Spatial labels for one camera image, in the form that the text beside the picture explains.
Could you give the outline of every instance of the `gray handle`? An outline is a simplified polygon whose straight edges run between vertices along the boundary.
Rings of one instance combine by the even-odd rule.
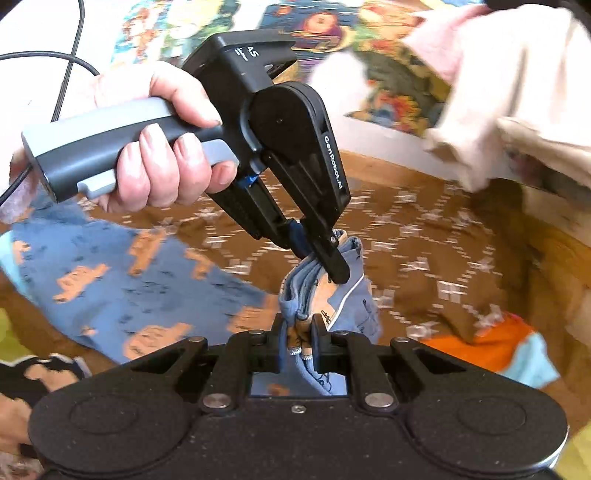
[[[210,165],[239,160],[223,139],[223,128],[200,129],[181,120],[170,102],[158,97],[100,108],[84,115],[28,127],[22,140],[31,164],[42,173],[57,202],[82,193],[94,199],[115,190],[121,149],[158,123],[170,144],[186,132],[202,142]]]

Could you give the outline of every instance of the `pink cloth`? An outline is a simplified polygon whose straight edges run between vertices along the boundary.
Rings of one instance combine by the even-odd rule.
[[[424,21],[402,42],[451,85],[462,61],[459,30],[472,18],[490,12],[484,4],[416,12]]]

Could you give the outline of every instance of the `light blue cloth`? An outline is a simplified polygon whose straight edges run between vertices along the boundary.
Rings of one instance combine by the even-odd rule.
[[[538,332],[530,333],[518,345],[501,375],[532,388],[544,388],[560,378],[546,353],[544,337]]]
[[[335,231],[339,238],[344,238],[343,231]],[[349,330],[363,333],[372,342],[377,342],[382,330],[379,322],[378,309],[371,295],[371,284],[363,274],[363,249],[361,240],[351,237],[342,242],[339,251],[343,254],[350,269],[349,281],[335,286],[336,289],[327,299],[334,310],[330,318],[329,330]],[[296,323],[306,320],[313,313],[310,306],[319,295],[317,286],[321,278],[326,276],[326,270],[313,255],[302,260],[283,282],[279,294],[279,306],[288,326],[295,327]],[[346,378],[336,373],[318,374],[314,370],[313,361],[306,356],[301,348],[289,351],[286,368],[297,370],[311,387],[312,393],[321,395],[346,395]],[[281,377],[272,374],[258,374],[260,381],[281,383]]]
[[[176,237],[166,237],[149,267],[131,276],[128,270],[136,259],[129,249],[138,230],[104,220],[88,221],[74,200],[55,205],[44,192],[33,208],[28,219],[15,223],[12,232],[0,239],[3,270],[61,333],[117,363],[129,360],[126,345],[131,339],[157,343],[159,329],[174,329],[179,324],[189,326],[181,338],[202,335],[211,345],[225,343],[232,334],[228,326],[244,307],[265,304],[267,293],[218,267],[212,266],[201,280],[194,279],[196,260],[185,258],[187,245]],[[30,247],[19,266],[12,259],[12,241]],[[362,332],[376,341],[381,331],[369,280],[363,276],[361,242],[350,238],[340,250],[349,263],[351,278],[327,299],[338,312],[331,329]],[[62,293],[58,279],[77,267],[101,264],[108,269],[76,298],[55,301]],[[318,260],[309,255],[286,277],[279,303],[289,325],[309,315],[316,295],[314,282],[323,274]],[[151,326],[156,328],[146,335]],[[298,396],[346,394],[341,375],[318,375],[311,360],[301,355],[286,357],[280,374],[254,375],[253,394],[268,395],[271,384]]]

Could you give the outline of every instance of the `black cable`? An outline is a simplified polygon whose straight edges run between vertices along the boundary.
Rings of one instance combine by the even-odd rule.
[[[14,193],[14,191],[18,188],[18,186],[23,182],[24,179],[27,178],[27,175],[29,175],[32,171],[33,171],[33,165],[31,165],[29,163],[27,165],[27,168],[25,168],[22,172],[20,172],[18,177],[8,186],[6,191],[2,195],[0,195],[0,206],[2,206],[4,204],[4,202],[6,202],[8,200],[10,195],[12,195]]]
[[[75,63],[84,67],[86,70],[91,72],[93,75],[98,75],[99,72],[94,68],[90,63],[85,62],[82,59],[76,57],[76,52],[78,51],[78,45],[80,44],[80,38],[82,36],[82,29],[84,27],[84,17],[85,17],[85,6],[84,0],[78,0],[78,9],[79,9],[79,18],[78,18],[78,28],[76,29],[76,36],[74,38],[74,43],[72,45],[72,52],[68,55],[67,53],[62,53],[60,51],[44,51],[44,50],[33,50],[33,51],[16,51],[13,53],[5,53],[0,55],[0,61],[2,60],[11,60],[11,59],[23,59],[27,57],[53,57],[57,59],[63,59],[68,61],[68,66],[66,67],[66,74],[64,75],[63,80],[61,81],[60,93],[57,96],[56,106],[53,110],[53,115],[51,116],[51,121],[55,122],[60,117],[61,108],[64,104],[64,98],[66,97],[66,90],[68,88],[68,83],[70,82],[70,75],[72,74],[72,67]],[[18,188],[18,186],[27,178],[27,176],[32,172],[33,166],[31,164],[27,165],[27,167],[18,175],[18,177],[8,186],[6,191],[0,195],[0,206],[4,204],[14,193],[14,191]]]
[[[74,37],[72,52],[70,52],[70,55],[73,57],[76,56],[78,45],[80,44],[80,37],[82,36],[82,29],[84,28],[84,13],[84,0],[78,0],[78,28],[76,29],[76,36]],[[55,122],[60,117],[61,107],[64,105],[64,98],[66,97],[66,90],[68,89],[73,66],[74,62],[70,59],[68,66],[66,67],[64,79],[61,81],[60,93],[57,95],[56,107],[53,109],[53,115],[51,116],[52,122]]]
[[[0,60],[11,60],[11,59],[24,59],[26,57],[53,57],[55,59],[68,60],[73,63],[77,63],[81,67],[91,72],[93,75],[98,75],[99,71],[94,68],[90,63],[79,59],[78,57],[72,56],[69,53],[63,53],[62,51],[50,51],[50,50],[31,50],[31,51],[15,51],[12,53],[4,53],[0,55]]]

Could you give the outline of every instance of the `blue tape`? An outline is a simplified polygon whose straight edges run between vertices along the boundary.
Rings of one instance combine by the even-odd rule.
[[[290,222],[290,243],[292,251],[298,258],[305,258],[312,253],[312,247],[306,237],[303,225],[297,220]]]
[[[248,175],[243,179],[238,180],[237,183],[240,188],[247,189],[249,186],[256,182],[257,178],[258,175]]]

